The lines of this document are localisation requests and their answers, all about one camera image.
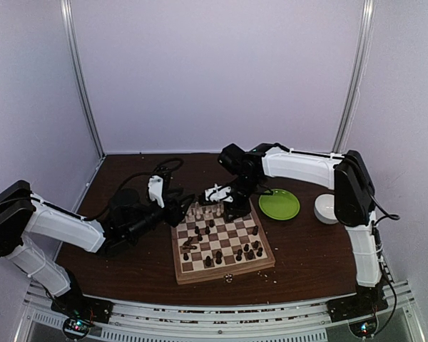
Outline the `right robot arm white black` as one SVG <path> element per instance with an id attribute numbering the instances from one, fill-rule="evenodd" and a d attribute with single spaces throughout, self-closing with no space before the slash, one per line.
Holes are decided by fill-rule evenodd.
<path id="1" fill-rule="evenodd" d="M 322 154 L 290 149 L 280 143 L 261 143 L 244 151 L 231 143 L 218 162 L 235 179 L 205 193 L 207 200 L 223 202 L 231 220 L 250 212 L 249 199 L 266 179 L 287 178 L 326 187 L 334 192 L 334 213 L 345 226 L 357 270 L 357 293 L 351 307 L 367 314 L 379 302 L 382 290 L 382 241 L 378 232 L 375 188 L 359 152 Z"/>

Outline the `wooden chess board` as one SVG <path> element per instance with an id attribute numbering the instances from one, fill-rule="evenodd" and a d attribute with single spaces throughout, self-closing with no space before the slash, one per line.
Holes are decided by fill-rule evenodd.
<path id="1" fill-rule="evenodd" d="M 182 250 L 188 237 L 197 249 Z M 227 222 L 222 215 L 219 219 L 201 222 L 185 222 L 185 219 L 171 230 L 175 278 L 179 285 L 233 277 L 239 274 L 260 272 L 274 267 L 275 257 L 254 209 L 245 217 Z M 256 256 L 262 247 L 263 255 Z M 236 261 L 237 250 L 244 251 L 242 261 Z M 248 260 L 249 250 L 254 251 L 254 259 Z M 223 253 L 223 263 L 215 263 L 217 251 Z"/>

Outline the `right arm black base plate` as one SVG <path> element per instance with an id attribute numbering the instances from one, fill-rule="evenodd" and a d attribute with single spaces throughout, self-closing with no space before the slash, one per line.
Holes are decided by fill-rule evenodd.
<path id="1" fill-rule="evenodd" d="M 389 307 L 385 299 L 372 302 L 369 299 L 361 299 L 356 295 L 331 299 L 326 304 L 331 322 L 333 323 L 352 320 L 363 316 L 371 316 Z"/>

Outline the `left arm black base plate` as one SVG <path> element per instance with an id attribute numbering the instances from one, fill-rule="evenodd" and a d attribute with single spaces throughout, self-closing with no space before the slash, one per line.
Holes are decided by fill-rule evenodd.
<path id="1" fill-rule="evenodd" d="M 51 304 L 51 310 L 87 323 L 108 323 L 113 303 L 103 299 L 85 297 L 79 303 L 64 305 L 56 299 Z"/>

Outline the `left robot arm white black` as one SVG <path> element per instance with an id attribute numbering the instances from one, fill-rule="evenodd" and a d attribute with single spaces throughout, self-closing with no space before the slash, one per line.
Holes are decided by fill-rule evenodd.
<path id="1" fill-rule="evenodd" d="M 148 204 L 130 188 L 119 189 L 103 210 L 104 220 L 66 211 L 33 193 L 19 180 L 0 194 L 0 257 L 5 257 L 50 293 L 72 316 L 88 310 L 76 277 L 46 258 L 31 240 L 40 234 L 101 256 L 112 257 L 136 245 L 160 222 L 177 227 L 195 199 L 183 189 L 170 189 L 161 177 L 148 182 Z"/>

